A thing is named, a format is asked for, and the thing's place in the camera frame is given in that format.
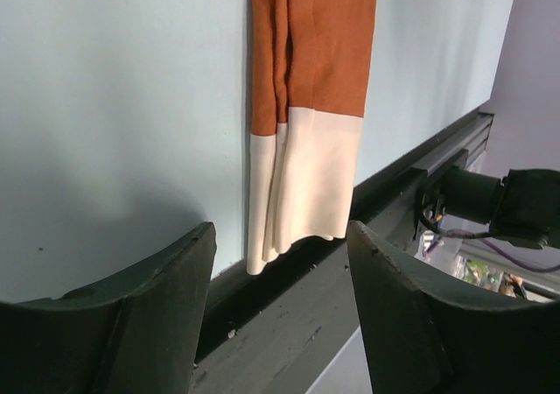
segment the cloth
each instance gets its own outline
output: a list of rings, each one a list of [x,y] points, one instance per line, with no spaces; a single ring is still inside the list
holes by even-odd
[[[251,0],[248,272],[297,240],[343,238],[376,0]]]

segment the rust brown fabric section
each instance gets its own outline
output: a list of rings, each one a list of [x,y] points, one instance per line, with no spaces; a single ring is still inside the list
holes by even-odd
[[[270,136],[287,108],[363,116],[376,0],[252,0],[251,132]]]

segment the black cable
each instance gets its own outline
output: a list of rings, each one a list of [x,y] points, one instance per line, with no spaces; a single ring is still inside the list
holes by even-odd
[[[497,236],[497,232],[480,232],[478,234],[474,234],[468,231],[459,231],[459,230],[445,230],[438,228],[435,223],[430,222],[430,220],[425,215],[426,208],[423,208],[422,211],[419,212],[418,219],[420,222],[428,229],[431,230],[434,234],[440,235],[444,238],[456,238],[456,239],[484,239],[484,238],[492,238]]]

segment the black cylinder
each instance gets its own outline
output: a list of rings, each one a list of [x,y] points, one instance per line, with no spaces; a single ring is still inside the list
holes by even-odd
[[[487,224],[493,218],[501,189],[498,178],[453,168],[442,178],[445,212]]]

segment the wall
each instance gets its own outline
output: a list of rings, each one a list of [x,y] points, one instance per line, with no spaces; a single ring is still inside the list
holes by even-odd
[[[496,114],[483,172],[560,170],[560,0],[514,0],[492,98]],[[558,250],[501,246],[540,266],[560,264]]]
[[[242,258],[248,0],[0,0],[0,299],[208,219]],[[379,0],[357,182],[488,99],[511,0]]]

